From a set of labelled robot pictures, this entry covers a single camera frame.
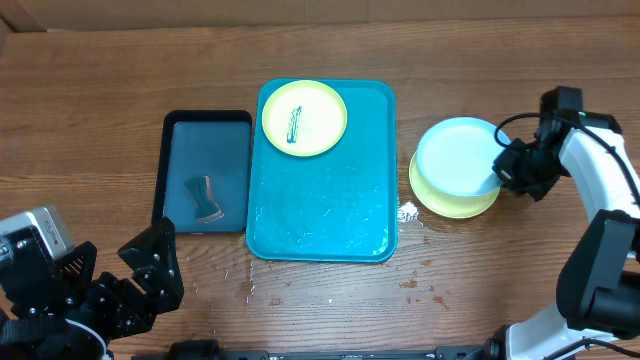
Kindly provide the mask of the yellow plate with blue stain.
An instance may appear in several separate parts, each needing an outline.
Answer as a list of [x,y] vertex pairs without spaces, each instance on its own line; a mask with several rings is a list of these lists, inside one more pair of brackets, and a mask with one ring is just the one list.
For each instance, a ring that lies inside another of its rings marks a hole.
[[295,80],[277,88],[261,110],[269,142],[292,156],[312,157],[334,147],[348,123],[343,98],[315,80]]

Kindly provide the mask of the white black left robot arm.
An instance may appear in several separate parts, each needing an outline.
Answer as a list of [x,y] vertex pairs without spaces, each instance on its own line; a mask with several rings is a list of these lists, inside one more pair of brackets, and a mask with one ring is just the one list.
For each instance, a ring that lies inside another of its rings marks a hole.
[[13,319],[1,319],[1,350],[29,359],[109,359],[110,341],[150,331],[156,317],[179,308],[184,286],[175,226],[164,217],[118,251],[133,274],[93,275],[91,242],[59,258],[33,224],[1,227],[1,288]]

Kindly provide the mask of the light blue plate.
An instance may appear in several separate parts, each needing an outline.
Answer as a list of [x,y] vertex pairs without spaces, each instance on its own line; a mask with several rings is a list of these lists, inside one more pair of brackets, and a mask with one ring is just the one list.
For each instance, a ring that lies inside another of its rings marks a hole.
[[510,143],[508,136],[483,119],[455,117],[429,128],[415,152],[418,172],[437,190],[471,197],[500,189],[494,161]]

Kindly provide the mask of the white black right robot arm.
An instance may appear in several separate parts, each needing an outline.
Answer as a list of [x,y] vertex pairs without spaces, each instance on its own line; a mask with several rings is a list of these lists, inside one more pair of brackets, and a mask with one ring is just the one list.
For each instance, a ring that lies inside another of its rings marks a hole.
[[639,275],[625,270],[639,254],[639,177],[617,120],[587,112],[578,88],[540,98],[530,143],[502,146],[493,170],[504,188],[541,200],[561,177],[580,195],[588,226],[558,277],[555,299],[526,321],[489,338],[481,359],[572,359],[594,346],[637,358],[618,346],[639,335]]

